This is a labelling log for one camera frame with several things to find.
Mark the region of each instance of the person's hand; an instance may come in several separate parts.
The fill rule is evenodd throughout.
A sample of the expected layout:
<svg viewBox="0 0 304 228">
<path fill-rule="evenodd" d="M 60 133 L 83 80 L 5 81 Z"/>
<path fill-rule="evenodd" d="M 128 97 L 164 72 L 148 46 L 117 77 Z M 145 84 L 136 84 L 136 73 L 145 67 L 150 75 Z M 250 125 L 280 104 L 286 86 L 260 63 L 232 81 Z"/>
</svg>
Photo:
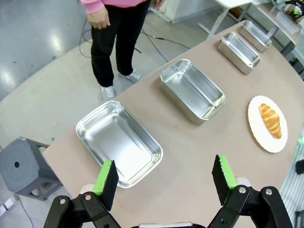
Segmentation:
<svg viewBox="0 0 304 228">
<path fill-rule="evenodd" d="M 95 29 L 105 29 L 107 26 L 111 25 L 109 14 L 105 7 L 103 7 L 101 10 L 99 10 L 96 13 L 88 13 L 87 21 Z"/>
<path fill-rule="evenodd" d="M 166 0 L 152 0 L 153 8 L 158 9 Z"/>
</svg>

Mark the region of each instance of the bread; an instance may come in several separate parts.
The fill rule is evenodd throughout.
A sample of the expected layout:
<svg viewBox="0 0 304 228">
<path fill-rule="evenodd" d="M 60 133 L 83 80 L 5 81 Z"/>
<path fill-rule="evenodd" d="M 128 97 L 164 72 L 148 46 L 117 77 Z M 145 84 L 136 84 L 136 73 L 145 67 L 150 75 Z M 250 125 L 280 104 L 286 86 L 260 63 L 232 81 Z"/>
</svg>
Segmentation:
<svg viewBox="0 0 304 228">
<path fill-rule="evenodd" d="M 282 137 L 282 132 L 278 114 L 266 104 L 261 104 L 259 110 L 268 131 L 274 138 L 280 139 Z"/>
</svg>

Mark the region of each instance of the white plate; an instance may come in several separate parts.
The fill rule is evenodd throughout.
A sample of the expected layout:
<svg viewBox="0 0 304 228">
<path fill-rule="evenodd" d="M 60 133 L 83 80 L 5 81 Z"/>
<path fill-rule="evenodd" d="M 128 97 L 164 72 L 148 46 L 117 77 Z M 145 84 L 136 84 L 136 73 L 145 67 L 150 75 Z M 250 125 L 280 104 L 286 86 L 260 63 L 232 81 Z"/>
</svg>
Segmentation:
<svg viewBox="0 0 304 228">
<path fill-rule="evenodd" d="M 274 138 L 266 128 L 259 110 L 261 104 L 268 105 L 280 117 L 282 132 L 282 137 L 280 139 Z M 254 137 L 265 150 L 271 153 L 277 153 L 283 150 L 288 138 L 287 123 L 282 111 L 271 99 L 265 96 L 254 97 L 248 106 L 248 120 Z"/>
</svg>

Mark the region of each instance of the gray stool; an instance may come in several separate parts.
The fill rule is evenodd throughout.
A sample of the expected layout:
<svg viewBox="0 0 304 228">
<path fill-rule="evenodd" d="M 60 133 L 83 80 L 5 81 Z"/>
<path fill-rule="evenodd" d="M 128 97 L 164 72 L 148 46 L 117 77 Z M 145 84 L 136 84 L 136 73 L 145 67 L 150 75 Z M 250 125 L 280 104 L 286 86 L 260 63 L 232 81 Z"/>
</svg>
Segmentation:
<svg viewBox="0 0 304 228">
<path fill-rule="evenodd" d="M 16 194 L 46 200 L 62 184 L 42 156 L 48 145 L 17 138 L 0 152 L 0 172 L 8 189 Z"/>
</svg>

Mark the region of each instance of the shallow metal tray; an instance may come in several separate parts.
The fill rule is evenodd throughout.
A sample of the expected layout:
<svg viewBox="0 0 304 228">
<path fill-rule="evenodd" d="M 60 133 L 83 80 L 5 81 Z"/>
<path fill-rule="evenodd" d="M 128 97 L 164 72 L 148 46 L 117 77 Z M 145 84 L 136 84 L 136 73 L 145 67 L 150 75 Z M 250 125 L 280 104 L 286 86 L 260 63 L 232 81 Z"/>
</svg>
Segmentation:
<svg viewBox="0 0 304 228">
<path fill-rule="evenodd" d="M 259 52 L 264 52 L 272 44 L 270 38 L 249 20 L 243 22 L 239 33 Z"/>
<path fill-rule="evenodd" d="M 118 102 L 96 108 L 76 127 L 76 132 L 96 161 L 115 160 L 118 186 L 130 188 L 162 160 L 162 148 Z"/>
<path fill-rule="evenodd" d="M 195 124 L 209 120 L 225 103 L 223 92 L 187 59 L 161 73 L 162 90 Z"/>
<path fill-rule="evenodd" d="M 234 32 L 221 38 L 218 50 L 243 74 L 249 74 L 260 62 L 258 54 Z"/>
</svg>

